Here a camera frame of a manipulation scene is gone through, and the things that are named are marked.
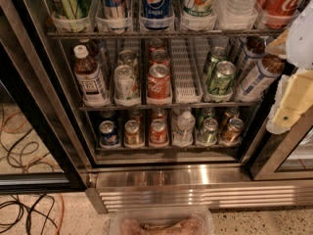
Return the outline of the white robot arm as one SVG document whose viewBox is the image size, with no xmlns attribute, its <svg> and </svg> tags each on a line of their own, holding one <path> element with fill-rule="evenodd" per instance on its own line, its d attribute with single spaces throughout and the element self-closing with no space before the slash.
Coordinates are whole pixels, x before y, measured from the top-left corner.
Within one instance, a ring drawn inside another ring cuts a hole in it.
<svg viewBox="0 0 313 235">
<path fill-rule="evenodd" d="M 284 58 L 297 68 L 283 75 L 275 95 L 266 129 L 282 134 L 313 105 L 313 0 L 276 40 L 266 48 L 268 54 Z"/>
</svg>

